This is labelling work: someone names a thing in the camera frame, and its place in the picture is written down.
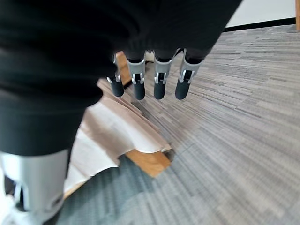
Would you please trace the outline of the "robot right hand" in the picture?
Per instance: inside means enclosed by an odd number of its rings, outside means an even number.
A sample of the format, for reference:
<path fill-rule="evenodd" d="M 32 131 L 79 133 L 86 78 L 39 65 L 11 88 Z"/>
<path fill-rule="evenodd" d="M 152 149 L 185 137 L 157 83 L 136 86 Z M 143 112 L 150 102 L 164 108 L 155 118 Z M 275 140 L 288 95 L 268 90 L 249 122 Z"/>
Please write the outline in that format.
<path fill-rule="evenodd" d="M 12 206 L 4 225 L 53 225 L 63 206 L 71 151 L 106 78 L 121 95 L 124 52 L 137 99 L 145 52 L 155 54 L 161 99 L 183 50 L 175 95 L 187 96 L 239 0 L 3 0 L 0 3 L 0 164 Z"/>

